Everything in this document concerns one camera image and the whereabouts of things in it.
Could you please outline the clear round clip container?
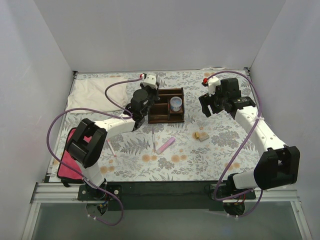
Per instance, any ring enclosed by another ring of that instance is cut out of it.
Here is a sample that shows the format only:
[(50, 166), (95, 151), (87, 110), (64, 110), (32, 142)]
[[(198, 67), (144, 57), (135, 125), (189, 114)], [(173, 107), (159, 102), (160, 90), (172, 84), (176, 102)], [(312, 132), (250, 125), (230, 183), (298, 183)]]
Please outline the clear round clip container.
[(182, 109), (183, 101), (180, 97), (174, 96), (169, 101), (170, 110), (173, 112), (179, 112)]

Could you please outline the brown and grey eraser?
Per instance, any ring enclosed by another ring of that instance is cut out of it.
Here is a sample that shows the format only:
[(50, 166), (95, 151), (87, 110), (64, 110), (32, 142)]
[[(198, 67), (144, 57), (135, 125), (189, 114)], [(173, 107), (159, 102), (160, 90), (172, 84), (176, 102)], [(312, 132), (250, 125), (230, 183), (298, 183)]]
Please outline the brown and grey eraser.
[(206, 132), (198, 132), (198, 131), (196, 131), (194, 133), (194, 136), (200, 142), (203, 142), (203, 141), (207, 140), (210, 137)]

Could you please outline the purple pink highlighter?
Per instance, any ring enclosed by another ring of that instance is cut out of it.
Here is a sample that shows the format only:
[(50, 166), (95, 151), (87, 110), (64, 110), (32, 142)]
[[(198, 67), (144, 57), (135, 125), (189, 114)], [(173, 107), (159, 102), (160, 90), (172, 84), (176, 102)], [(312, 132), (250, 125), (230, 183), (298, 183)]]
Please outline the purple pink highlighter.
[(170, 147), (174, 142), (175, 142), (175, 138), (171, 137), (168, 141), (166, 141), (160, 148), (158, 148), (155, 152), (160, 155), (161, 153), (163, 153), (168, 147)]

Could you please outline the pink capped white pen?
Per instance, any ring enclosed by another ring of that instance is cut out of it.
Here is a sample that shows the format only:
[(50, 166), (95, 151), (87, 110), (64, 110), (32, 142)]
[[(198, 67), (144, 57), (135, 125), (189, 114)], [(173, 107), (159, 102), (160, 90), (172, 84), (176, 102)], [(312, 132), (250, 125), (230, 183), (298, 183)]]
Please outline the pink capped white pen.
[(115, 150), (114, 150), (114, 148), (113, 148), (113, 146), (112, 146), (112, 144), (111, 144), (111, 142), (110, 142), (110, 140), (109, 139), (107, 139), (107, 144), (108, 144), (108, 146), (109, 146), (109, 148), (110, 148), (110, 151), (111, 151), (111, 153), (112, 153), (112, 155), (116, 158), (117, 157), (117, 155), (116, 155), (116, 152), (115, 152)]

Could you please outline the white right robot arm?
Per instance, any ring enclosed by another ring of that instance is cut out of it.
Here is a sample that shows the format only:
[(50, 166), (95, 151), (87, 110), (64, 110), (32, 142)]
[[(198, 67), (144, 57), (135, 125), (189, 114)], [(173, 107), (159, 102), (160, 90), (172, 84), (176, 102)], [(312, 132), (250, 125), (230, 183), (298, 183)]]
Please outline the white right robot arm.
[(206, 117), (225, 111), (250, 136), (259, 154), (259, 161), (252, 171), (235, 173), (226, 181), (227, 195), (237, 199), (245, 189), (272, 188), (297, 182), (300, 151), (280, 140), (258, 115), (259, 110), (249, 96), (242, 96), (237, 78), (205, 78), (202, 85), (208, 92), (199, 97)]

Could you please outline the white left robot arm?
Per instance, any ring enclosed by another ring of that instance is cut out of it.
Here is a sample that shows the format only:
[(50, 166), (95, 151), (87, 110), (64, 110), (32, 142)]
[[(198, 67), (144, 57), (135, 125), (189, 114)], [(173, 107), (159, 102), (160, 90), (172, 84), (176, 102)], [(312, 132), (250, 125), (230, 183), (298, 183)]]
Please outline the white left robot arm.
[(103, 185), (106, 180), (98, 164), (105, 141), (139, 129), (145, 122), (150, 108), (159, 100), (158, 82), (155, 84), (143, 82), (140, 86), (141, 88), (133, 93), (123, 114), (102, 121), (85, 118), (66, 142), (65, 150), (76, 161), (84, 182), (90, 186), (89, 194), (95, 200), (103, 199), (107, 193)]

